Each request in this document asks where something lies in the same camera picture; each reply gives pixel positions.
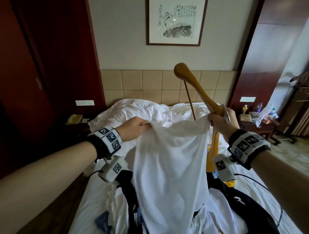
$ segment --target person's left hand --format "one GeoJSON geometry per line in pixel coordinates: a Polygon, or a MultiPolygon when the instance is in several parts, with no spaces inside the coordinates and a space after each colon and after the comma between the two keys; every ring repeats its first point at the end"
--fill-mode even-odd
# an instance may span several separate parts
{"type": "Polygon", "coordinates": [[[147,120],[135,116],[115,129],[119,133],[122,141],[130,141],[138,138],[144,131],[152,128],[151,124],[146,122],[147,120]]]}

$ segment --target beige padded headboard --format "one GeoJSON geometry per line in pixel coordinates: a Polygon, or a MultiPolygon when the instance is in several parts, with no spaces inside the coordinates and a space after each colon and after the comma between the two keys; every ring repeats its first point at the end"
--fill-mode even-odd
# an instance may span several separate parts
{"type": "MultiPolygon", "coordinates": [[[[226,104],[236,71],[192,71],[205,92],[217,103],[226,104]]],[[[107,108],[123,98],[144,99],[172,106],[189,103],[184,82],[172,70],[101,70],[107,108]]],[[[201,102],[191,85],[192,102],[201,102]]]]}

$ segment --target white tracking device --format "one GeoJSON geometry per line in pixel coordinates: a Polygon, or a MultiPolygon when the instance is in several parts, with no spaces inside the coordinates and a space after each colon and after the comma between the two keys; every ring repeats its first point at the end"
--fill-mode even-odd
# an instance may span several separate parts
{"type": "Polygon", "coordinates": [[[231,160],[231,156],[225,156],[224,154],[218,154],[214,157],[214,164],[216,166],[218,176],[223,182],[230,182],[235,180],[235,171],[231,167],[236,162],[231,160]]]}
{"type": "Polygon", "coordinates": [[[124,157],[114,155],[111,160],[104,158],[106,162],[101,168],[102,172],[98,173],[98,176],[107,183],[111,183],[115,180],[121,170],[128,170],[128,163],[124,157]]]}

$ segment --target forearm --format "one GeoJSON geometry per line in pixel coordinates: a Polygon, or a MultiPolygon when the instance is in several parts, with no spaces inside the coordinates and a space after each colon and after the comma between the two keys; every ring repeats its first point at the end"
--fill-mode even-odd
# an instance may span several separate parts
{"type": "Polygon", "coordinates": [[[96,159],[82,142],[31,163],[0,180],[0,233],[16,233],[96,159]]]}
{"type": "Polygon", "coordinates": [[[288,216],[303,233],[309,233],[309,177],[264,151],[251,167],[268,187],[288,216]]]}

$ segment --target hand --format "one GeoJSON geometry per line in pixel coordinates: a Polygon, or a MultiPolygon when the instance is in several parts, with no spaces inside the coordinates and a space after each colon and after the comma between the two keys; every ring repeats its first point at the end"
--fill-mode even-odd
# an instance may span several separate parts
{"type": "Polygon", "coordinates": [[[230,126],[228,126],[226,124],[225,119],[223,118],[223,116],[214,114],[214,113],[210,113],[208,115],[208,120],[210,121],[211,126],[215,127],[224,137],[225,141],[228,142],[230,136],[237,130],[240,129],[237,119],[236,119],[236,115],[235,115],[235,111],[233,111],[230,108],[226,108],[227,112],[229,113],[230,116],[230,120],[231,120],[231,124],[230,126]]]}
{"type": "Polygon", "coordinates": [[[151,124],[146,122],[147,120],[135,116],[115,129],[119,133],[122,141],[130,141],[138,138],[144,131],[152,128],[151,124]]]}

